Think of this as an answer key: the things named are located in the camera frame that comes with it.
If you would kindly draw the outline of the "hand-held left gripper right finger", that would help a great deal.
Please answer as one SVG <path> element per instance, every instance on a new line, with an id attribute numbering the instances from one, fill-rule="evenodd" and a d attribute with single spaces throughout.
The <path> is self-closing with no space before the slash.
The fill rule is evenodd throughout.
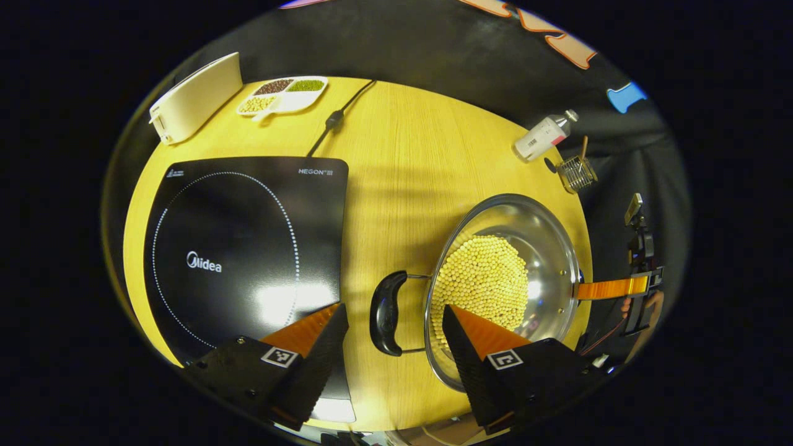
<path id="1" fill-rule="evenodd" d="M 474 418 L 487 434 L 546 421 L 609 378 L 553 337 L 528 341 L 456 305 L 444 307 L 442 330 Z"/>

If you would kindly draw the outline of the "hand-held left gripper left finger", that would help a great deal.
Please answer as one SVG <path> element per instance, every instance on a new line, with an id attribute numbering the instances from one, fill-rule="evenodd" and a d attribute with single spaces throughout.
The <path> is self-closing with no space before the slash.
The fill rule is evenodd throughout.
<path id="1" fill-rule="evenodd" d="M 238 335 L 183 372 L 256 421 L 300 430 L 343 358 L 348 328 L 345 304 L 335 303 L 261 339 Z"/>

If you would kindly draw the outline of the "stainless steel pot black handles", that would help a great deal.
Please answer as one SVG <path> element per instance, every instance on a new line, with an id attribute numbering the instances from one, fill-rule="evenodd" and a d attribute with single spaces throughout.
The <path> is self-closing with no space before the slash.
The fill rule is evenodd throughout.
<path id="1" fill-rule="evenodd" d="M 581 274 L 577 255 L 558 218 L 538 201 L 524 195 L 501 194 L 482 201 L 464 215 L 434 266 L 424 303 L 424 352 L 434 375 L 456 391 L 463 391 L 450 348 L 442 347 L 431 324 L 431 297 L 448 255 L 474 236 L 503 237 L 525 260 L 528 302 L 524 319 L 513 333 L 528 341 L 553 337 L 564 341 L 578 307 Z"/>

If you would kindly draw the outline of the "black induction cooktop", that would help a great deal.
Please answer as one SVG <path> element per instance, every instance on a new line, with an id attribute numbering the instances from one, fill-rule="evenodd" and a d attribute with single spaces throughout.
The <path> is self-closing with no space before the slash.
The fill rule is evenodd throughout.
<path id="1" fill-rule="evenodd" d="M 261 339 L 342 302 L 349 166 L 305 156 L 189 160 L 164 170 L 125 260 L 142 330 L 184 367 L 238 335 Z M 355 420 L 343 358 L 310 419 Z"/>

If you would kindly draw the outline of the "pile of yellow soybeans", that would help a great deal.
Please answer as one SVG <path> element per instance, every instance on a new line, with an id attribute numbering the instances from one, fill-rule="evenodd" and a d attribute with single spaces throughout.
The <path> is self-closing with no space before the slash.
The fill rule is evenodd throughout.
<path id="1" fill-rule="evenodd" d="M 497 325 L 515 330 L 528 302 L 528 271 L 515 247 L 497 236 L 474 236 L 445 259 L 433 286 L 431 324 L 442 347 L 445 305 L 464 308 Z"/>

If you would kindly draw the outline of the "small glass dish with stick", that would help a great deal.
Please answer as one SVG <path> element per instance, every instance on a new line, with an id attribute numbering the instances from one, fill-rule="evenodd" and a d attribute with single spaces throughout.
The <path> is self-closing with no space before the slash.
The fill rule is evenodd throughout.
<path id="1" fill-rule="evenodd" d="M 580 152 L 561 161 L 557 166 L 557 173 L 561 183 L 569 194 L 578 194 L 581 190 L 589 188 L 598 182 L 598 175 L 587 158 L 588 146 L 589 136 L 585 135 Z"/>

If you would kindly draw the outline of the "small clear bottle white label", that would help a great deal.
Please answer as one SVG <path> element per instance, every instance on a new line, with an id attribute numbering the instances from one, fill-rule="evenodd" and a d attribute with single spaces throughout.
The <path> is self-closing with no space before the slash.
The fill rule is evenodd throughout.
<path id="1" fill-rule="evenodd" d="M 562 114 L 545 116 L 521 138 L 516 139 L 512 149 L 523 161 L 536 160 L 547 150 L 567 139 L 572 133 L 572 124 L 578 121 L 579 115 L 571 109 Z"/>

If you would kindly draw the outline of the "white divided bean tray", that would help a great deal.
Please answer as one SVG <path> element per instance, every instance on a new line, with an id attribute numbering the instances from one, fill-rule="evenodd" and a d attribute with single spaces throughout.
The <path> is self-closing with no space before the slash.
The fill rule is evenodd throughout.
<path id="1" fill-rule="evenodd" d="M 236 107 L 240 116 L 295 113 L 311 107 L 325 92 L 325 76 L 291 76 L 259 82 Z"/>

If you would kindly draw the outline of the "white boxy appliance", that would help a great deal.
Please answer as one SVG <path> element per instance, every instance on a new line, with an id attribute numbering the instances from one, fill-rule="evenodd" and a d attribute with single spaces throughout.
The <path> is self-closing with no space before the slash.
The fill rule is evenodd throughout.
<path id="1" fill-rule="evenodd" d="M 162 144 L 191 138 L 202 125 L 243 87 L 240 53 L 231 53 L 204 65 L 150 107 L 149 124 Z"/>

